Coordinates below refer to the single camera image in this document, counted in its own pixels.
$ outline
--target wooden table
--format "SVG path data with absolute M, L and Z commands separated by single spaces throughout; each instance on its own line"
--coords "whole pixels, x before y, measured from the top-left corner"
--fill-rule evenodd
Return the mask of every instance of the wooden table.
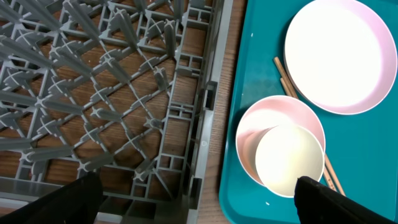
M 215 118 L 211 131 L 210 152 L 207 160 L 205 186 L 202 192 L 198 223 L 229 223 L 221 211 L 218 202 L 218 190 L 220 188 L 229 106 L 231 103 L 246 4 L 247 0 L 235 0 L 233 3 L 220 88 L 218 89 Z
M 200 204 L 200 212 L 199 212 L 199 217 L 198 217 L 198 223 L 228 223 L 227 219 L 223 215 L 223 212 L 221 211 L 220 204 L 218 202 L 218 191 L 220 187 L 220 179 L 221 179 L 221 170 L 222 170 L 222 164 L 223 164 L 223 158 L 224 158 L 224 142 L 225 142 L 225 134 L 226 134 L 226 128 L 227 128 L 227 120 L 229 116 L 229 106 L 230 106 L 230 96 L 232 94 L 232 89 L 233 89 L 233 81 L 234 81 L 234 75 L 235 75 L 235 67 L 236 67 L 236 61 L 238 59 L 238 51 L 239 51 L 239 43 L 240 43 L 240 38 L 241 38 L 241 31 L 243 28 L 243 20 L 244 20 L 244 13 L 246 11 L 246 4 L 247 0 L 235 0 L 233 3 L 233 10 L 232 10 L 232 15 L 231 15 L 231 20 L 229 23 L 229 33 L 228 33 L 228 41 L 226 44 L 226 51 L 224 55 L 224 60 L 223 60 L 223 69 L 221 73 L 221 80 L 219 84 L 219 93 L 218 93 L 218 99 L 217 103 L 215 106 L 215 118 L 214 118 L 214 123 L 213 123 L 213 129 L 211 133 L 211 142 L 210 142 L 210 150 L 209 150 L 209 155 L 208 155 L 208 162 L 207 162 L 207 168 L 206 168 L 206 177 L 205 177 L 205 183 L 204 183 L 204 188 L 202 192 L 202 200 Z M 192 50 L 193 52 L 196 50 L 194 49 L 197 43 L 193 43 L 190 49 L 190 46 L 188 46 L 187 50 Z M 48 53 L 48 50 L 50 49 L 50 44 L 47 46 L 47 50 L 44 49 L 45 54 Z M 83 60 L 90 64 L 91 62 L 96 63 L 98 61 L 98 58 L 85 58 L 84 55 L 82 56 Z M 130 64 L 130 62 L 126 62 L 125 66 L 134 66 L 134 63 Z M 171 65 L 164 65 L 166 70 L 174 70 L 174 68 Z M 76 75 L 75 72 L 71 69 L 68 68 L 62 68 L 66 69 L 64 71 L 60 71 L 64 75 L 62 78 L 74 78 Z M 110 80 L 109 77 L 111 75 L 109 74 L 104 74 L 104 83 L 109 83 L 113 82 L 114 80 Z M 86 101 L 88 98 L 91 96 L 92 93 L 90 93 L 90 88 L 91 86 L 87 85 L 84 86 L 83 89 L 78 90 L 79 95 L 83 95 L 82 98 L 76 99 L 77 101 Z M 126 107 L 126 105 L 130 105 L 131 102 L 127 102 L 126 97 L 125 97 L 126 92 L 124 90 L 121 90 L 121 95 L 120 96 L 115 96 L 114 101 L 116 106 L 120 107 Z M 53 113 L 52 116 L 54 118 L 60 118 L 62 117 L 62 114 L 57 114 Z M 29 125 L 31 117 L 26 117 L 27 124 Z M 133 115 L 131 117 L 134 121 L 136 120 L 136 117 Z M 76 130 L 78 128 L 81 128 L 82 124 L 79 121 L 71 121 L 69 122 L 69 125 L 75 126 Z M 70 135 L 81 135 L 81 133 L 69 133 Z M 124 131 L 122 129 L 113 129 L 111 133 L 108 133 L 109 138 L 120 138 L 120 136 L 124 135 Z M 13 137 L 13 133 L 8 133 L 8 132 L 2 132 L 1 136 L 3 137 Z M 159 140 L 159 137 L 157 136 L 152 136 L 149 138 L 149 144 L 152 144 L 153 142 L 157 142 Z M 42 141 L 43 146 L 52 146 L 53 145 L 53 140 L 51 138 L 49 139 L 44 139 Z M 96 154 L 96 151 L 98 149 L 93 149 L 91 145 L 88 145 L 85 147 L 85 150 L 89 150 L 89 153 L 87 155 L 80 155 L 80 156 L 92 156 L 93 154 Z M 132 155 L 128 155 L 128 158 L 120 158 L 121 161 L 129 160 L 132 158 Z M 19 154 L 16 153 L 6 153 L 3 152 L 3 154 L 0 155 L 0 174 L 12 177 L 12 175 L 15 173 L 15 169 L 18 166 L 18 159 L 19 159 Z M 48 173 L 46 177 L 48 180 L 52 180 L 54 182 L 60 182 L 61 184 L 67 184 L 68 182 L 71 182 L 75 179 L 75 173 L 74 171 L 71 170 L 76 170 L 77 167 L 76 164 L 68 164 L 63 161 L 56 161 L 51 164 L 52 166 L 52 172 Z M 120 179 L 124 175 L 129 175 L 129 174 L 119 174 L 115 175 L 111 171 L 108 172 L 109 177 L 107 181 L 104 183 L 104 186 L 106 183 L 108 183 L 108 187 L 112 189 L 113 187 L 121 187 L 124 186 L 124 182 L 121 182 Z M 0 215 L 2 214 L 7 214 L 11 212 L 12 209 L 7 209 L 7 208 L 0 208 Z

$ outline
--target bowl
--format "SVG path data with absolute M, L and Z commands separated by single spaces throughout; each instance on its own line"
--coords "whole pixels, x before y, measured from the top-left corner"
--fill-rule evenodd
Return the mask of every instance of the bowl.
M 254 103 L 241 118 L 236 130 L 236 152 L 245 172 L 256 181 L 262 183 L 253 168 L 253 155 L 246 151 L 246 141 L 253 134 L 266 132 L 270 128 L 284 124 L 296 124 L 309 130 L 318 140 L 325 154 L 326 142 L 322 124 L 317 115 L 305 103 L 290 96 L 269 96 Z

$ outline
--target black object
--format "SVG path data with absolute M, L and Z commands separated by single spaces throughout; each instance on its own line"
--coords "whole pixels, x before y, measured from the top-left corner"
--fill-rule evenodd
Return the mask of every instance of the black object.
M 93 172 L 0 218 L 1 224 L 92 224 L 103 199 L 100 178 Z
M 298 179 L 294 204 L 303 224 L 394 223 L 309 177 Z

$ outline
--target dish rack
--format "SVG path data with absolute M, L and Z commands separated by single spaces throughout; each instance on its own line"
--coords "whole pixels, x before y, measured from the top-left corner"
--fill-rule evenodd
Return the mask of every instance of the dish rack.
M 93 171 L 98 220 L 196 223 L 231 9 L 1 0 L 0 207 Z

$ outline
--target gray plastic dish rack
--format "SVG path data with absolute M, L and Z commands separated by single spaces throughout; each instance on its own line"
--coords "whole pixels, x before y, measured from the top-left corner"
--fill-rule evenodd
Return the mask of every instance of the gray plastic dish rack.
M 52 159 L 78 162 L 76 179 L 89 171 L 101 172 L 102 167 L 129 170 L 133 174 L 130 194 L 104 191 L 104 201 L 97 219 L 116 223 L 196 223 L 201 199 L 218 82 L 228 35 L 232 0 L 213 0 L 207 6 L 205 0 L 130 0 L 129 6 L 118 0 L 0 0 L 0 128 L 17 131 L 19 138 L 0 138 L 0 151 L 21 154 L 15 177 L 0 177 L 0 207 L 19 208 L 46 195 L 62 185 L 44 181 Z M 167 6 L 171 14 L 156 11 Z M 59 13 L 59 19 L 53 16 Z M 99 16 L 96 25 L 92 18 Z M 137 29 L 132 25 L 138 22 Z M 206 31 L 206 44 L 202 56 L 182 50 L 186 29 Z M 124 38 L 114 38 L 115 32 Z M 70 37 L 86 39 L 73 40 Z M 160 39 L 164 47 L 150 45 L 152 39 Z M 52 41 L 46 57 L 40 46 Z M 108 46 L 119 49 L 108 50 Z M 94 47 L 102 47 L 104 54 L 99 64 L 91 67 L 82 60 L 82 55 Z M 146 57 L 144 52 L 158 54 Z M 138 53 L 144 63 L 135 71 L 123 69 L 119 63 L 127 56 Z M 165 60 L 175 62 L 172 79 L 160 64 Z M 57 68 L 67 66 L 79 76 L 62 79 Z M 103 87 L 96 76 L 107 70 L 118 81 L 115 86 Z M 131 84 L 142 74 L 152 71 L 157 85 L 155 92 L 139 96 Z M 32 81 L 42 78 L 40 91 L 32 90 Z M 174 101 L 177 77 L 197 80 L 193 104 Z M 95 89 L 90 101 L 79 105 L 71 91 L 87 81 Z M 120 88 L 128 86 L 137 100 L 126 111 L 118 111 L 109 97 Z M 27 94 L 16 90 L 24 89 Z M 156 118 L 147 106 L 158 94 L 166 92 L 168 104 L 164 118 Z M 99 107 L 102 101 L 108 108 Z M 145 110 L 146 130 L 131 131 L 123 118 L 138 108 Z M 84 111 L 91 109 L 89 116 L 106 121 L 95 127 Z M 54 119 L 49 111 L 67 114 Z M 21 128 L 20 119 L 32 114 L 29 130 Z M 75 144 L 68 143 L 62 126 L 74 117 L 84 121 L 79 128 L 84 135 Z M 168 121 L 184 120 L 189 123 L 185 154 L 177 156 L 163 151 Z M 101 139 L 101 132 L 113 123 L 119 123 L 128 141 L 119 149 L 110 152 Z M 140 139 L 152 132 L 159 132 L 161 142 L 157 155 L 150 157 Z M 62 146 L 39 147 L 37 141 L 44 136 L 58 138 Z M 103 153 L 94 157 L 79 158 L 75 149 L 87 141 L 99 145 Z M 114 159 L 115 155 L 133 147 L 144 159 L 135 168 L 124 167 Z M 168 167 L 160 166 L 160 158 L 168 157 Z M 181 169 L 174 162 L 183 161 Z M 177 193 L 171 192 L 159 171 L 177 172 Z M 156 176 L 169 195 L 168 200 L 148 197 L 153 176 Z M 135 188 L 144 189 L 144 194 L 134 195 Z M 129 203 L 118 208 L 115 199 Z M 142 212 L 140 203 L 149 203 L 154 212 Z

